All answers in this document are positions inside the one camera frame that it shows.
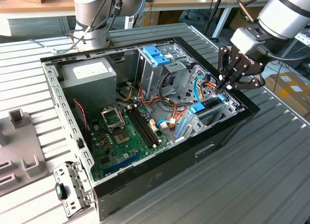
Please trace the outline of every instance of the metal leg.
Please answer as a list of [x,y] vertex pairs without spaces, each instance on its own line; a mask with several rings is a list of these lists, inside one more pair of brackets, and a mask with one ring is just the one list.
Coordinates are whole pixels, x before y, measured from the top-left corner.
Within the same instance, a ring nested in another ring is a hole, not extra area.
[[225,25],[225,22],[231,12],[232,8],[225,8],[224,9],[224,12],[222,14],[222,17],[220,18],[218,24],[217,24],[217,27],[212,35],[212,38],[217,38],[221,32],[221,30],[223,29],[223,26]]
[[293,48],[293,46],[298,42],[297,39],[294,39],[294,41],[292,41],[291,45],[289,45],[289,47],[283,52],[283,54],[281,55],[281,57],[285,57],[290,50]]
[[134,21],[135,21],[135,16],[126,16],[124,29],[132,29],[134,25]]

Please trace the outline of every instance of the slotted metal surface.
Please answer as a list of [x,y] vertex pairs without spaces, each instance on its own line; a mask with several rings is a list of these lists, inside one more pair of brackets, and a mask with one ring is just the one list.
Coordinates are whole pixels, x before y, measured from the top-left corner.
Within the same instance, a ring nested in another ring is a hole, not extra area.
[[[116,30],[113,42],[183,37],[217,67],[217,52],[186,24]],[[40,40],[67,49],[65,37]],[[28,41],[0,45],[0,117],[21,107],[31,114],[49,172],[73,160],[39,58]],[[107,224],[304,223],[310,215],[310,129],[265,89],[245,91],[258,115],[224,148],[117,212]],[[0,223],[66,223],[51,173],[0,197]],[[98,223],[93,209],[68,221]]]

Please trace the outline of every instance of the green motherboard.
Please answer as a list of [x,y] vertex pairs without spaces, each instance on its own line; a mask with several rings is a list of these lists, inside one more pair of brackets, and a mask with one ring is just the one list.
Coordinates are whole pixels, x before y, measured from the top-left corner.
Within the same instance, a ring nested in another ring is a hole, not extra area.
[[[131,111],[119,110],[119,114],[124,119],[124,127],[115,128],[112,133],[108,131],[108,127],[102,116],[92,119],[91,128],[91,153],[94,159],[94,166],[91,169],[94,181],[100,180],[121,168],[141,160],[170,144],[166,136],[160,131],[154,132],[149,123],[150,115],[144,106],[140,106]],[[157,145],[150,145],[148,139],[141,136],[146,128],[141,128],[141,123],[137,122],[144,118],[143,125],[147,124],[149,132],[156,137]],[[115,113],[105,116],[108,125],[118,121]]]

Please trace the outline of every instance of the blue pcie slot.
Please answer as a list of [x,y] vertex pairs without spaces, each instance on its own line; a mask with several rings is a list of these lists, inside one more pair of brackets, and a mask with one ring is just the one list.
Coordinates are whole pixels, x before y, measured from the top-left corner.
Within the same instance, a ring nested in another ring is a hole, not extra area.
[[175,135],[177,138],[179,137],[181,131],[183,130],[183,127],[184,127],[185,123],[186,123],[186,119],[183,120],[183,122],[182,122],[182,124],[181,124],[181,126],[180,126],[180,128],[178,130],[178,132]]
[[106,174],[106,173],[109,173],[109,172],[113,172],[113,171],[118,170],[118,169],[120,169],[121,167],[123,167],[123,166],[125,166],[127,164],[130,164],[130,163],[134,162],[138,158],[138,156],[140,154],[141,154],[141,151],[139,153],[135,154],[134,156],[131,156],[130,158],[124,160],[123,162],[120,162],[120,163],[118,163],[118,164],[116,164],[116,165],[114,165],[112,167],[109,167],[108,169],[103,171],[103,174]]

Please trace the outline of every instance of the robotic arm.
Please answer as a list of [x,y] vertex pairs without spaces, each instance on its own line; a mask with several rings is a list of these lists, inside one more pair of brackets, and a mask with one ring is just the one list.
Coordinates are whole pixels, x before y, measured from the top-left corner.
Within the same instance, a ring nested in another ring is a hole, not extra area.
[[[218,70],[221,75],[217,92],[220,93],[224,88],[248,90],[264,86],[261,73],[266,64],[270,59],[284,60],[275,54],[309,21],[309,0],[270,0],[257,20],[248,27],[236,30],[231,38],[232,46],[220,48]],[[302,60],[307,57],[285,60]],[[254,77],[250,81],[243,81],[242,78],[248,75]]]
[[[79,51],[107,47],[109,29],[117,16],[133,16],[144,9],[145,0],[74,0],[77,24],[74,34]],[[107,25],[109,17],[112,24]]]

